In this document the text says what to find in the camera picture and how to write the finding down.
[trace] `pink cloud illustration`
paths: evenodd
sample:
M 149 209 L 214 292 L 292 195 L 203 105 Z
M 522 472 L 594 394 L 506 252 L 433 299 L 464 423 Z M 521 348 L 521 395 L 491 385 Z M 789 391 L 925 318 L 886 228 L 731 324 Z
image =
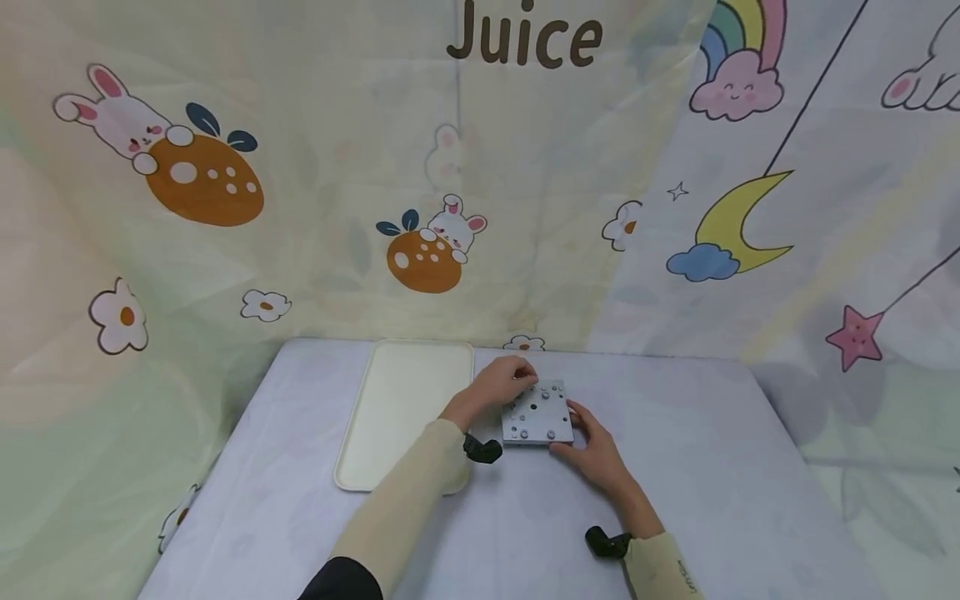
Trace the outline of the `pink cloud illustration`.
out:
M 755 112 L 766 112 L 783 99 L 776 68 L 760 70 L 760 54 L 740 50 L 729 55 L 712 82 L 701 84 L 690 98 L 690 110 L 705 112 L 708 119 L 727 117 L 741 121 Z

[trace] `black wrist strap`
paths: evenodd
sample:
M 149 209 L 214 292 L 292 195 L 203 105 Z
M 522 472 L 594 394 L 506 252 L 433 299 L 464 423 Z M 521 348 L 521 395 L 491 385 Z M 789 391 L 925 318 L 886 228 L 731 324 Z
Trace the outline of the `black wrist strap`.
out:
M 634 538 L 630 534 L 620 534 L 616 538 L 608 538 L 606 532 L 599 525 L 587 529 L 587 545 L 590 552 L 598 559 L 621 560 L 627 556 L 630 541 Z
M 486 444 L 480 444 L 480 441 L 467 434 L 464 440 L 464 452 L 474 463 L 492 465 L 498 458 L 503 456 L 503 446 L 497 440 L 489 440 Z

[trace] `cartoon backdrop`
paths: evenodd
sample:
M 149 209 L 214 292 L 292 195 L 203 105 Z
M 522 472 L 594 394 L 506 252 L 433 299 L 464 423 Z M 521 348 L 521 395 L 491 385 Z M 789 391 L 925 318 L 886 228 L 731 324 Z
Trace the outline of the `cartoon backdrop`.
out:
M 309 335 L 740 358 L 953 594 L 957 0 L 321 4 L 0 12 L 3 589 L 134 595 Z

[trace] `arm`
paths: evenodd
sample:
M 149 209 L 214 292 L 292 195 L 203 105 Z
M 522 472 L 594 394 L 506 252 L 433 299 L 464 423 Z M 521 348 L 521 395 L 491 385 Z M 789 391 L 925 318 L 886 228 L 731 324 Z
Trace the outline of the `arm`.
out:
M 482 370 L 357 509 L 300 600 L 389 598 L 434 506 L 466 463 L 470 424 L 536 382 L 533 368 L 517 356 L 498 358 Z
M 684 565 L 680 548 L 663 529 L 663 523 L 643 488 L 623 464 L 610 432 L 584 406 L 568 400 L 575 413 L 570 422 L 588 439 L 587 447 L 552 444 L 550 452 L 566 460 L 600 488 L 630 535 L 624 565 L 637 600 L 703 600 Z
M 640 600 L 703 600 L 673 536 L 666 533 L 653 505 L 633 477 L 611 495 L 634 539 L 623 558 L 634 595 Z

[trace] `white table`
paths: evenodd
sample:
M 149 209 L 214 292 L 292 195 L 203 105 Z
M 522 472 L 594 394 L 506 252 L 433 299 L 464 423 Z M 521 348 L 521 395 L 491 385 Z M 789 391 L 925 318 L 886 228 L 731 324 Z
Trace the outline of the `white table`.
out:
M 141 600 L 300 594 L 365 497 L 337 489 L 332 473 L 371 347 L 283 347 Z M 476 369 L 505 353 L 478 349 Z M 743 366 L 529 359 L 611 430 L 709 600 L 884 597 Z M 497 423 L 476 434 L 496 436 Z M 630 598 L 620 565 L 588 551 L 597 524 L 621 533 L 604 499 L 543 449 L 507 448 L 441 501 L 395 598 Z

